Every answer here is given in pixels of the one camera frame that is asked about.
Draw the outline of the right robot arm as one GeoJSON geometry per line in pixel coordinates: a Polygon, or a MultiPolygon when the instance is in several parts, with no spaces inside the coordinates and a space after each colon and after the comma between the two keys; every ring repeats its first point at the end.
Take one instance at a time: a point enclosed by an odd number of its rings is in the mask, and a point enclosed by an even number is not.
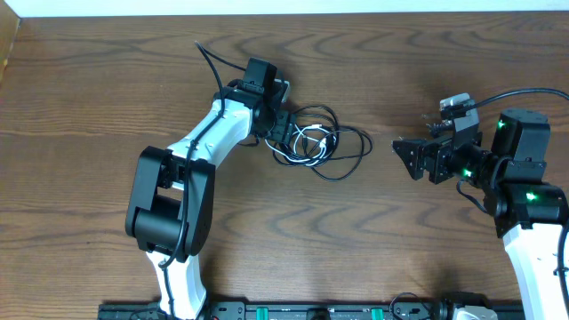
{"type": "Polygon", "coordinates": [[[493,144],[481,147],[475,125],[433,140],[395,140],[394,152],[414,180],[452,177],[484,193],[477,207],[490,215],[515,269],[525,317],[568,317],[568,200],[543,177],[548,118],[510,108],[501,112],[493,144]]]}

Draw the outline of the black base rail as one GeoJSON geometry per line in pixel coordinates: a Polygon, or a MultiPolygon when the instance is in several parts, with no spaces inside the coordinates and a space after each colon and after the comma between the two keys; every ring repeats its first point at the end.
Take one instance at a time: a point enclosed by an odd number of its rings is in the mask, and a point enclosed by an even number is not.
{"type": "MultiPolygon", "coordinates": [[[[248,304],[238,301],[213,302],[204,308],[200,319],[206,320],[373,320],[391,319],[387,304],[376,305],[293,305],[248,304]]],[[[98,320],[164,319],[156,303],[103,304],[99,306],[98,320]]]]}

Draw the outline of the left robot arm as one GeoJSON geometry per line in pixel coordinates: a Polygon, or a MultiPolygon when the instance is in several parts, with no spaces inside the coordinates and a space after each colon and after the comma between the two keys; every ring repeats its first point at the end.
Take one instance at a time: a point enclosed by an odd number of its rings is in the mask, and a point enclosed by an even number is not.
{"type": "Polygon", "coordinates": [[[155,268],[162,294],[158,318],[199,317],[207,293],[198,254],[212,225],[216,171],[250,135],[291,140],[295,117],[281,109],[289,91],[276,66],[251,58],[243,77],[220,87],[188,135],[140,153],[124,228],[155,268]]]}

